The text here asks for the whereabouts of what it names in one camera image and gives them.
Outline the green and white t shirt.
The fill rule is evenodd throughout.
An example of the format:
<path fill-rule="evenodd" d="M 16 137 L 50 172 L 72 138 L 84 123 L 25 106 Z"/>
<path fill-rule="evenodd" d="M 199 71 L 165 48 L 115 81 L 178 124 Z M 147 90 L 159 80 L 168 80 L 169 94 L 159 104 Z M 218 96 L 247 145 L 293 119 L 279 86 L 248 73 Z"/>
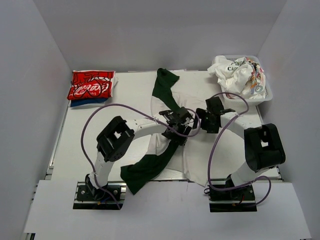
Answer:
<path fill-rule="evenodd" d="M 179 83 L 182 83 L 182 80 L 178 75 L 164 68 L 157 70 L 150 102 L 152 115 L 165 110 L 176 111 L 180 107 L 192 110 L 206 108 L 204 100 L 173 91 L 172 88 Z M 184 173 L 190 181 L 205 186 L 208 180 L 210 147 L 214 140 L 213 134 L 201 130 L 196 136 L 187 140 L 184 146 L 180 146 L 160 133 L 153 134 L 146 154 L 135 164 L 122 166 L 120 177 L 133 195 L 164 169 Z"/>

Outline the folded blue shirt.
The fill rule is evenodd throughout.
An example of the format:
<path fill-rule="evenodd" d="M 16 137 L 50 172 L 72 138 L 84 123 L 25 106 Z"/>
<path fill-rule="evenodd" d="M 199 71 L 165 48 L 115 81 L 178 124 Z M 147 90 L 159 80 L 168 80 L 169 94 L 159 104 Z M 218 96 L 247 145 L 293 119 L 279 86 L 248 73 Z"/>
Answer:
<path fill-rule="evenodd" d="M 70 101 L 70 108 L 78 107 L 100 107 L 105 104 L 109 98 L 98 97 L 98 98 L 84 98 Z"/>

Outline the white plastic basket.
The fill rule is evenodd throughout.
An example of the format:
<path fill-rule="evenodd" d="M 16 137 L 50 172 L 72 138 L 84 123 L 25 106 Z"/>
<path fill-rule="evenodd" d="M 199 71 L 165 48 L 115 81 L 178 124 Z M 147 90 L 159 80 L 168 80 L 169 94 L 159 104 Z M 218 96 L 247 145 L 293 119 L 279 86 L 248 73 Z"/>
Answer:
<path fill-rule="evenodd" d="M 252 60 L 257 61 L 261 66 L 261 63 L 260 63 L 259 59 L 256 56 L 252 56 L 252 55 L 222 55 L 222 56 L 225 56 L 228 60 L 235 60 L 235 59 L 241 58 L 241 57 L 249 57 Z M 265 98 L 263 98 L 263 99 L 245 99 L 245 100 L 247 101 L 247 103 L 250 106 L 257 106 L 257 105 L 259 105 L 259 104 L 261 104 L 263 102 L 270 101 L 273 96 L 272 96 L 272 92 L 271 92 L 271 89 L 269 87 L 269 84 L 267 83 L 267 79 L 266 79 L 265 90 L 266 90 L 266 97 Z M 242 105 L 244 103 L 240 99 L 240 97 L 242 97 L 242 96 L 240 96 L 238 94 L 235 94 L 235 93 L 231 93 L 231 92 L 226 92 L 226 93 L 227 94 L 225 94 L 223 96 L 223 98 L 225 99 L 226 103 L 228 103 L 228 104 L 240 104 L 240 105 Z"/>

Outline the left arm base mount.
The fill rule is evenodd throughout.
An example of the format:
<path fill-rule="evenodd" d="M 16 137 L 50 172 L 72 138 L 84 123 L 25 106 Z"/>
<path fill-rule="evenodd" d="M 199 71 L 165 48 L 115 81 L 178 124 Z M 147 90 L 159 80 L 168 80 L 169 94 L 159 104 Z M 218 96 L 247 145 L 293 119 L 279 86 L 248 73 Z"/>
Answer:
<path fill-rule="evenodd" d="M 120 210 L 126 197 L 127 185 L 124 182 L 109 182 L 107 190 L 115 197 L 118 205 L 110 194 L 100 191 L 97 198 L 87 189 L 84 182 L 78 182 L 74 201 L 74 210 Z"/>

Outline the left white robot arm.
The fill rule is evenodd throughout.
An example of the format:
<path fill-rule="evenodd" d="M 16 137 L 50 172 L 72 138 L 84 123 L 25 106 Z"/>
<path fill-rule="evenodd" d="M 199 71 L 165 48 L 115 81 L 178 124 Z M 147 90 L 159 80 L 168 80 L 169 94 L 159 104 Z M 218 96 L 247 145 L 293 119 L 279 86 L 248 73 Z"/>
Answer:
<path fill-rule="evenodd" d="M 123 166 L 121 178 L 135 194 L 146 182 L 157 177 L 167 166 L 178 147 L 183 146 L 196 117 L 184 107 L 177 111 L 163 110 L 155 116 L 124 120 L 114 117 L 98 134 L 97 159 L 91 163 L 92 172 L 85 177 L 85 186 L 90 196 L 99 200 L 112 189 L 108 186 L 109 174 L 114 162 L 121 159 L 134 140 L 150 136 L 148 153 L 137 163 Z"/>

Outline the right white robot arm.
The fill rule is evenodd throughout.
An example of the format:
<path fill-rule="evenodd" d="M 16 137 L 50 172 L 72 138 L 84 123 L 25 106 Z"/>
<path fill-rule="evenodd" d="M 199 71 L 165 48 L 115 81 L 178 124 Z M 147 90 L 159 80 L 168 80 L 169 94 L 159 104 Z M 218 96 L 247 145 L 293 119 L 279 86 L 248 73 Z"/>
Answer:
<path fill-rule="evenodd" d="M 216 192 L 236 200 L 244 193 L 244 188 L 263 178 L 262 173 L 286 161 L 285 151 L 276 125 L 253 124 L 241 119 L 242 114 L 231 108 L 224 108 L 218 96 L 205 100 L 206 109 L 197 108 L 199 119 L 196 123 L 208 134 L 218 134 L 209 155 L 207 178 L 209 187 Z M 211 182 L 211 163 L 222 134 L 229 130 L 244 141 L 245 162 L 227 179 L 223 188 Z"/>

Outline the folded white shirt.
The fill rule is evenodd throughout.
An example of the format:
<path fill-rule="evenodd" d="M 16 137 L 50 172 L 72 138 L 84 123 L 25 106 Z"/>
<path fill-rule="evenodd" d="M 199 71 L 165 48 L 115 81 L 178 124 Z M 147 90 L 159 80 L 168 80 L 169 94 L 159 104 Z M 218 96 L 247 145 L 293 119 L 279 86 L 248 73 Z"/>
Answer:
<path fill-rule="evenodd" d="M 115 75 L 113 80 L 112 80 L 112 88 L 110 89 L 110 96 L 111 97 L 114 96 L 115 87 L 116 87 L 118 82 L 119 82 L 119 78 L 118 78 L 117 75 Z"/>

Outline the white colourful print t shirt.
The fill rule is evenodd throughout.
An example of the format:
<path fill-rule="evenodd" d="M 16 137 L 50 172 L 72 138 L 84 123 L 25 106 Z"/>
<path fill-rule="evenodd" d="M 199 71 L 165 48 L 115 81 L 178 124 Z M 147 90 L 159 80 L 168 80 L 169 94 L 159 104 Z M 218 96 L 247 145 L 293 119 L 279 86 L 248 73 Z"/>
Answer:
<path fill-rule="evenodd" d="M 237 94 L 247 100 L 266 97 L 264 70 L 257 61 L 249 57 L 229 60 L 224 55 L 218 55 L 207 71 L 217 77 L 217 83 L 225 92 Z"/>

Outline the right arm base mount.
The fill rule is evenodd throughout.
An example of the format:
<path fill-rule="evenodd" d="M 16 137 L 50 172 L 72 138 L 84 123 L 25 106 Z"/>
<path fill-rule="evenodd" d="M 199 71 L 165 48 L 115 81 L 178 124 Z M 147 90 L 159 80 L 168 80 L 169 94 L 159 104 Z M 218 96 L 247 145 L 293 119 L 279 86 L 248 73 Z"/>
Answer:
<path fill-rule="evenodd" d="M 244 213 L 256 212 L 256 198 L 252 185 L 242 188 L 217 191 L 209 185 L 204 189 L 208 195 L 209 210 L 211 213 Z"/>

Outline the folded red coca-cola shirt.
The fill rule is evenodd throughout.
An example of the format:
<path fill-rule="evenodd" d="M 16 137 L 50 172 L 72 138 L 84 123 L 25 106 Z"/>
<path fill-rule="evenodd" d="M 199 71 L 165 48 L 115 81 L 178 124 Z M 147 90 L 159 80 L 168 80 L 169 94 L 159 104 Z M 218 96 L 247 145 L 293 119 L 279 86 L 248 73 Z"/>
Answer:
<path fill-rule="evenodd" d="M 74 70 L 67 99 L 110 98 L 116 84 L 115 76 L 116 72 L 109 70 Z"/>

